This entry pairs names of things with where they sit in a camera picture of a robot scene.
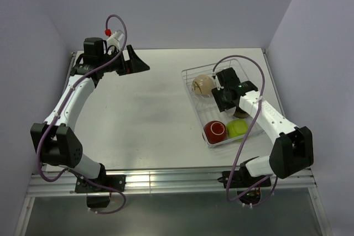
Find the brown rimmed beige bowl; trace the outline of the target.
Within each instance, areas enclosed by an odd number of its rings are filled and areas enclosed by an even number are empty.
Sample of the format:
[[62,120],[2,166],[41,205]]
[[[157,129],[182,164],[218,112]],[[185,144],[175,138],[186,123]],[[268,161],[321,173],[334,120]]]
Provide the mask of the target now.
[[249,117],[249,114],[247,112],[243,111],[242,109],[237,107],[235,109],[235,112],[234,112],[233,116],[236,117],[236,118],[239,118],[239,119],[246,119],[246,118]]

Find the beige bowl with flower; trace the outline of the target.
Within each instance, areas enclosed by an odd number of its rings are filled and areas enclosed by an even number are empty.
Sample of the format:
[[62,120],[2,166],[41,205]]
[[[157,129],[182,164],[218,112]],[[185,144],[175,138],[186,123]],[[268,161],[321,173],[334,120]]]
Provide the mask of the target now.
[[191,90],[196,95],[210,95],[213,88],[215,88],[215,84],[208,75],[198,75],[191,85]]

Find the white square bowl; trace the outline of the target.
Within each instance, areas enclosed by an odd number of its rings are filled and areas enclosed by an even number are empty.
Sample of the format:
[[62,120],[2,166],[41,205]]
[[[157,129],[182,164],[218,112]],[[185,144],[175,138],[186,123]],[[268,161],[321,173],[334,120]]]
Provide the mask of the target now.
[[226,129],[230,139],[237,138],[246,134],[248,124],[243,119],[236,119],[227,123]]

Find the red bowl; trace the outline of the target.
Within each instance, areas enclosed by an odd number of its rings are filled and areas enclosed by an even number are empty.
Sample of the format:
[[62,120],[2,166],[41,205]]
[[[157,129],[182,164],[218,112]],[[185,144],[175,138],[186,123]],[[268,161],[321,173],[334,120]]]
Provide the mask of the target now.
[[210,144],[217,144],[226,140],[227,138],[227,128],[226,126],[218,121],[212,120],[204,125],[203,127],[206,140]]

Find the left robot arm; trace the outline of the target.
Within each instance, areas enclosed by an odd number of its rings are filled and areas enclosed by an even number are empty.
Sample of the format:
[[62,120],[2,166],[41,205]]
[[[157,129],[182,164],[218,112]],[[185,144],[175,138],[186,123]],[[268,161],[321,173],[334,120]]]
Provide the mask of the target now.
[[34,123],[30,129],[37,155],[39,174],[47,181],[42,165],[59,166],[64,170],[88,179],[94,191],[107,187],[108,178],[103,164],[84,154],[83,146],[75,135],[77,119],[90,94],[106,73],[115,72],[120,76],[148,71],[131,45],[124,47],[129,59],[125,60],[123,50],[117,44],[110,45],[101,38],[87,38],[84,51],[78,55],[70,70],[68,84],[51,114],[42,123]]

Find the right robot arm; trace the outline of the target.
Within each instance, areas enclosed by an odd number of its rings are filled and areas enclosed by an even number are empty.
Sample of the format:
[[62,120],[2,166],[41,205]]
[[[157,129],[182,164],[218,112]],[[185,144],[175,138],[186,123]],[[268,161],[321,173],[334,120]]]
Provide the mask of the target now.
[[314,163],[313,135],[308,127],[298,127],[263,99],[261,92],[249,80],[241,82],[233,68],[212,74],[216,88],[212,89],[220,112],[238,108],[264,130],[273,148],[268,156],[242,163],[240,182],[252,186],[263,175],[285,179]]

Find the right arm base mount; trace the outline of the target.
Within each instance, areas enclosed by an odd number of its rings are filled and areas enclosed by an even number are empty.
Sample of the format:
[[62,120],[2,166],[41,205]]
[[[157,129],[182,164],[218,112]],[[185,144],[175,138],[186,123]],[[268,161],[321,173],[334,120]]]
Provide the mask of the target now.
[[[223,171],[221,177],[217,179],[218,182],[223,184],[224,188],[226,188],[229,175],[230,171]],[[242,174],[239,170],[237,170],[233,174],[230,188],[249,188],[264,177],[265,175],[252,177],[249,174]],[[258,186],[252,188],[245,195],[240,197],[240,202],[247,205],[259,203],[261,201],[261,188],[270,187],[271,184],[271,180],[270,178],[268,178],[267,180],[260,183]]]

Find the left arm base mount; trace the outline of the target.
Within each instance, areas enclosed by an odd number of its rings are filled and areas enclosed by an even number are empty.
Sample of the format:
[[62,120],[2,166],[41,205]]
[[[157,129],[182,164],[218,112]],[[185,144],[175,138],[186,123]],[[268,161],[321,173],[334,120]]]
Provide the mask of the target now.
[[[102,180],[90,180],[78,177],[74,192],[86,194],[86,205],[88,210],[97,214],[113,214],[124,208],[127,199],[124,195],[126,175],[107,175]],[[114,193],[119,194],[123,201],[114,210],[107,210],[112,201]]]

